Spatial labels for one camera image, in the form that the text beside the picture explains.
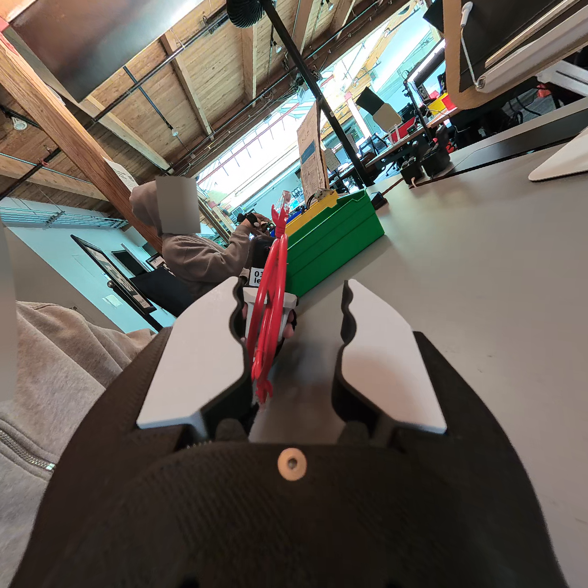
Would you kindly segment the black metal pole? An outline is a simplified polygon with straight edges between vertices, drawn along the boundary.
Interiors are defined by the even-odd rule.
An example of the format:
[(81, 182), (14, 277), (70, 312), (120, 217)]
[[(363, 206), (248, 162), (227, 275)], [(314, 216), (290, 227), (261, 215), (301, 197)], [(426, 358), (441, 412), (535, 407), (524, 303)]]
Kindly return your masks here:
[(367, 173), (363, 163), (360, 161), (357, 153), (355, 151), (355, 147), (352, 146), (351, 142), (349, 141), (348, 137), (343, 132), (343, 129), (336, 119), (333, 110), (331, 109), (330, 105), (328, 104), (327, 100), (325, 99), (317, 80), (315, 79), (314, 75), (312, 74), (309, 67), (306, 65), (304, 58), (300, 54), (296, 43), (290, 36), (290, 33), (284, 26), (282, 19), (278, 15), (273, 2), (272, 1), (260, 1), (260, 4), (267, 14), (269, 20), (271, 21), (275, 31), (277, 32), (278, 36), (280, 37), (283, 46), (288, 51), (290, 57), (293, 59), (295, 66), (297, 67), (299, 73), (302, 75), (304, 81), (308, 85), (309, 89), (311, 90), (313, 96), (316, 99), (317, 106), (320, 107), (320, 110), (325, 114), (327, 121), (331, 125), (334, 133), (340, 140), (344, 151), (346, 152), (347, 156), (349, 157), (355, 172), (358, 174), (361, 183), (365, 187), (372, 187), (374, 185), (374, 181), (371, 180), (370, 175)]

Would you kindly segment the white paper sign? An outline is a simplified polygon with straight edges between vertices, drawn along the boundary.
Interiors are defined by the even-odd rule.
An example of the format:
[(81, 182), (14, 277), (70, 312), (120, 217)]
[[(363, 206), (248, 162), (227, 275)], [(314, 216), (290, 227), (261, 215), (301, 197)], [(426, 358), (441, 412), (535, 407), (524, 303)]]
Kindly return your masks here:
[(117, 177), (122, 181), (122, 183), (129, 189), (129, 191), (132, 192), (136, 187), (138, 187), (138, 183), (135, 178), (122, 165), (117, 164), (113, 160), (107, 158), (104, 158), (104, 160), (111, 167)]

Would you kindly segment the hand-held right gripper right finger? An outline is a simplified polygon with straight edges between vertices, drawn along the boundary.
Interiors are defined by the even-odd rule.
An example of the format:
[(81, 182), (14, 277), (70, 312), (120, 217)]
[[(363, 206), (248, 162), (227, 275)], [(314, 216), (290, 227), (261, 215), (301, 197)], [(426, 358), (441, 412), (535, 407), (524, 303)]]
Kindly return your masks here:
[(341, 311), (337, 417), (371, 443), (394, 443), (402, 433), (443, 439), (446, 417), (407, 320), (356, 279), (343, 285)]

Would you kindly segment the brown cardboard sheet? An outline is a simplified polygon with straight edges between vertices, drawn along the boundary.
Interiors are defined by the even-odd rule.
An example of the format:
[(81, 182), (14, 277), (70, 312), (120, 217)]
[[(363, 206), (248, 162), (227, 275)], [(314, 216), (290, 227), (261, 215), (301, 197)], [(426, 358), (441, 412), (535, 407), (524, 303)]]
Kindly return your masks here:
[(305, 201), (320, 189), (329, 188), (327, 166), (320, 142), (321, 110), (314, 102), (297, 130), (300, 181)]

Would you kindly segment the black chair back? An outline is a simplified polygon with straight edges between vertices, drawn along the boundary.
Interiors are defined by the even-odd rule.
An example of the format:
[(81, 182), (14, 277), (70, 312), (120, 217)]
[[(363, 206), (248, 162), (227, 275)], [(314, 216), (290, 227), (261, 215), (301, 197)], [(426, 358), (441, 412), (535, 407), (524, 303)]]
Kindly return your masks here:
[(195, 301), (187, 286), (163, 267), (129, 280), (145, 298), (176, 318)]

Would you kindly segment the green plastic bin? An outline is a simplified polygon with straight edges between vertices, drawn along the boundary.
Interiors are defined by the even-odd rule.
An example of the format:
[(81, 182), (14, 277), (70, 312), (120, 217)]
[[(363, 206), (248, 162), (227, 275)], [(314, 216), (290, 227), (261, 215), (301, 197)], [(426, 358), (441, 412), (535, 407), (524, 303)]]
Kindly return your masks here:
[(339, 197), (288, 237), (286, 291), (305, 295), (383, 235), (365, 190)]

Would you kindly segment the red plastic crate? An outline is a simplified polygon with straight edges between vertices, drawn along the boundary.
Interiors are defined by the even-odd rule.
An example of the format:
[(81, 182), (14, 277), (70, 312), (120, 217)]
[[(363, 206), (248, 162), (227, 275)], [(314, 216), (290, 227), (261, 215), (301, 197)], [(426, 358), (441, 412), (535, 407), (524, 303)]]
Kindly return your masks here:
[(414, 133), (419, 128), (419, 121), (416, 117), (410, 118), (401, 125), (395, 125), (389, 132), (389, 137), (392, 143), (397, 143), (408, 135)]

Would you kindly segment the person's grey hoodie torso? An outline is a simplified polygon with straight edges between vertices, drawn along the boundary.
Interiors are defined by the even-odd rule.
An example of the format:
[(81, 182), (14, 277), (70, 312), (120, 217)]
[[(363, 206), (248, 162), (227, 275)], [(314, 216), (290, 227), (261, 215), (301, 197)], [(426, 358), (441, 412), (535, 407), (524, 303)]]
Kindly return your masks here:
[(13, 399), (1, 402), (1, 587), (24, 555), (48, 482), (82, 419), (155, 337), (89, 323), (52, 303), (16, 301)]

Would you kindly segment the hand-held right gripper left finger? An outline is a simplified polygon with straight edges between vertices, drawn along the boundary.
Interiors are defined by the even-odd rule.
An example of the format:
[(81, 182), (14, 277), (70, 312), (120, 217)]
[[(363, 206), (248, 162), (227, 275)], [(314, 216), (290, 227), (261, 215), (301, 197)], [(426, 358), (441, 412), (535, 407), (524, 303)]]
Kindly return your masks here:
[(230, 277), (175, 321), (136, 419), (139, 429), (187, 426), (203, 442), (223, 420), (247, 416), (253, 389), (241, 340), (242, 288)]

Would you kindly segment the yellow plastic bin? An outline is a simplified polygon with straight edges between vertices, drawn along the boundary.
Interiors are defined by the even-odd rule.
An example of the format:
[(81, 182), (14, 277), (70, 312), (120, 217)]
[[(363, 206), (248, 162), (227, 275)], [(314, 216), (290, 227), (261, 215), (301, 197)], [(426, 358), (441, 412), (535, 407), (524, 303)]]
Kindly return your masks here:
[(308, 201), (308, 204), (310, 204), (310, 207), (305, 209), (304, 212), (302, 212), (300, 215), (293, 218), (292, 220), (290, 220), (287, 223), (287, 225), (285, 227), (286, 234), (288, 236), (293, 235), (302, 226), (309, 223), (321, 212), (323, 212), (324, 210), (333, 208), (336, 205), (338, 198), (339, 198), (339, 195), (337, 194), (337, 192), (335, 190), (333, 190), (333, 189), (329, 189), (329, 190), (320, 189)]

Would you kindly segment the brown cardboard panel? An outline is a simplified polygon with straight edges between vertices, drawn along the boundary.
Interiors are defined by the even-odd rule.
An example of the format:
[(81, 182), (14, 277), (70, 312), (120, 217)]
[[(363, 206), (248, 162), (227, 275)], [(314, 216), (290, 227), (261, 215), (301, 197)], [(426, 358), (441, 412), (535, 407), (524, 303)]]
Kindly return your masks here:
[(446, 81), (481, 107), (587, 45), (587, 1), (444, 1)]

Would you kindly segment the black round fan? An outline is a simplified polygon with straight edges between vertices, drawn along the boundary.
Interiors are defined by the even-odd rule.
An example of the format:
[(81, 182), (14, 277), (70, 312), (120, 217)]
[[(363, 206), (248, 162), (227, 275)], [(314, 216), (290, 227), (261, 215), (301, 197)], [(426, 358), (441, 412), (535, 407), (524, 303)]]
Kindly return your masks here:
[(226, 1), (226, 13), (230, 22), (237, 28), (251, 28), (264, 16), (260, 1)]

